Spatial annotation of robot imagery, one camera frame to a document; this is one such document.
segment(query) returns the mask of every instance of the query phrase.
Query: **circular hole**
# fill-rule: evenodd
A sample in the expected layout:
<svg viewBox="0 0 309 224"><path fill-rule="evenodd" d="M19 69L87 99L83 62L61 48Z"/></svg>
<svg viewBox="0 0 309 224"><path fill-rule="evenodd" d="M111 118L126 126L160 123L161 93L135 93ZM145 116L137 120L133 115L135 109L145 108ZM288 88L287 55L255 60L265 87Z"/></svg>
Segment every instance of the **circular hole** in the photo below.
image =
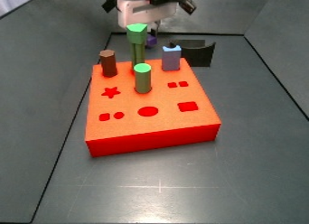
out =
<svg viewBox="0 0 309 224"><path fill-rule="evenodd" d="M138 113L142 117L153 117L157 115L158 111L157 107L142 107Z"/></svg>
<svg viewBox="0 0 309 224"><path fill-rule="evenodd" d="M122 119L125 117L125 114L122 112L117 112L114 115L115 119Z"/></svg>

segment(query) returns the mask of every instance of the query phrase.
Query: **red shape sorter box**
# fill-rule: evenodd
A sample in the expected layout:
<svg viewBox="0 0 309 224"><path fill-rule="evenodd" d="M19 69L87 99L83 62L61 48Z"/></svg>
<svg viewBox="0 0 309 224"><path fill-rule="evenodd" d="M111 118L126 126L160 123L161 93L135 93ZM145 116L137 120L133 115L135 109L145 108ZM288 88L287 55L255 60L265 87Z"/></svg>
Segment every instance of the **red shape sorter box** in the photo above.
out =
<svg viewBox="0 0 309 224"><path fill-rule="evenodd" d="M86 144L93 157L213 141L221 121L189 63L162 71L152 65L148 94L135 91L131 62L118 63L118 75L107 78L93 68Z"/></svg>

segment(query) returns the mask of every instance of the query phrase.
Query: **green cylinder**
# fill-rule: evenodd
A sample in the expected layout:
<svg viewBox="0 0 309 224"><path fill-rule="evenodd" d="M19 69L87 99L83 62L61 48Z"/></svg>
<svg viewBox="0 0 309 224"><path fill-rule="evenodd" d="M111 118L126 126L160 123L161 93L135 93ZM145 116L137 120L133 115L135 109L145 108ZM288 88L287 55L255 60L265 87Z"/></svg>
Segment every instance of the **green cylinder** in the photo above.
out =
<svg viewBox="0 0 309 224"><path fill-rule="evenodd" d="M141 94L152 91L152 66L148 63L139 63L134 66L135 72L135 90Z"/></svg>

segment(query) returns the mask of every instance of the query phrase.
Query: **gray wall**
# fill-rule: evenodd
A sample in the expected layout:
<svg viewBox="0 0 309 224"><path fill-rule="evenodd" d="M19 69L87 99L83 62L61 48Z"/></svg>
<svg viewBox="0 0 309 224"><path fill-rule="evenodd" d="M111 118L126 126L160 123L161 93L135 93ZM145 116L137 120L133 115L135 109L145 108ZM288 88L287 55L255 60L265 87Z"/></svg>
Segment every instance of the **gray wall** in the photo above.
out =
<svg viewBox="0 0 309 224"><path fill-rule="evenodd" d="M110 35L105 0L34 0L0 20L0 222L30 222Z"/></svg>
<svg viewBox="0 0 309 224"><path fill-rule="evenodd" d="M309 116L309 0L271 0L245 36Z"/></svg>
<svg viewBox="0 0 309 224"><path fill-rule="evenodd" d="M182 9L162 22L164 32L245 34L268 0L194 0L197 11Z"/></svg>

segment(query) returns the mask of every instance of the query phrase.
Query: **small hole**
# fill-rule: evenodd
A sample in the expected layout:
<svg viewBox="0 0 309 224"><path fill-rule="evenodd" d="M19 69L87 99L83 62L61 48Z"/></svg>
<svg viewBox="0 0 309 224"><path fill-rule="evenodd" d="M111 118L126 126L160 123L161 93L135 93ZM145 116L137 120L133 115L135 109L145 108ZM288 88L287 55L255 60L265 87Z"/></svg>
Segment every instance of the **small hole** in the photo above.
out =
<svg viewBox="0 0 309 224"><path fill-rule="evenodd" d="M168 83L168 85L172 89L178 87L178 84L176 82Z"/></svg>
<svg viewBox="0 0 309 224"><path fill-rule="evenodd" d="M142 117L153 117L157 115L158 111L157 107L142 107L138 113Z"/></svg>
<svg viewBox="0 0 309 224"><path fill-rule="evenodd" d="M189 82L188 82L188 81L180 82L180 86L181 86L181 87L189 87Z"/></svg>
<svg viewBox="0 0 309 224"><path fill-rule="evenodd" d="M181 112L190 112L198 110L198 105L196 102L185 102L180 103L180 111Z"/></svg>
<svg viewBox="0 0 309 224"><path fill-rule="evenodd" d="M99 116L99 120L101 120L101 121L107 121L110 118L111 118L111 116L110 116L109 113L103 113L103 114Z"/></svg>
<svg viewBox="0 0 309 224"><path fill-rule="evenodd" d="M122 112L117 112L114 115L115 119L122 119L125 117L125 114Z"/></svg>

